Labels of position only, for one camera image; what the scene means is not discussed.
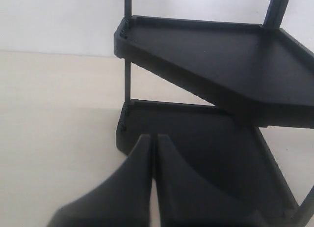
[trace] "black plastic base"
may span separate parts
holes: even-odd
[[[272,226],[290,225],[298,205],[258,128],[210,106],[131,100],[116,144],[129,154],[141,134],[167,134],[187,163],[228,195],[256,208]]]

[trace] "white wall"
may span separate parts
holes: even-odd
[[[270,0],[133,0],[137,15],[262,23]],[[314,0],[291,0],[283,21],[314,51]],[[113,55],[123,0],[0,0],[0,50]]]

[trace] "beige floor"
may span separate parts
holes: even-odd
[[[44,227],[125,160],[115,148],[123,79],[116,58],[0,52],[1,227]],[[132,97],[206,104],[138,67]],[[314,130],[262,132],[301,203],[314,184]],[[152,196],[158,226],[155,187]]]

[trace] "shelf tray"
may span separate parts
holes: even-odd
[[[282,29],[134,16],[115,54],[243,122],[314,128],[314,55]]]
[[[118,123],[118,149],[129,154],[141,134],[168,135],[202,177],[274,226],[298,208],[259,129],[216,107],[131,100]]]

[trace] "black metal rod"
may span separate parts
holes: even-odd
[[[130,19],[132,16],[132,0],[124,0],[124,17]]]
[[[124,101],[131,100],[131,63],[124,60]]]
[[[298,211],[294,215],[294,222],[298,227],[304,227],[314,214],[314,186],[304,199]]]
[[[268,28],[279,28],[283,20],[289,0],[271,0],[264,21]]]

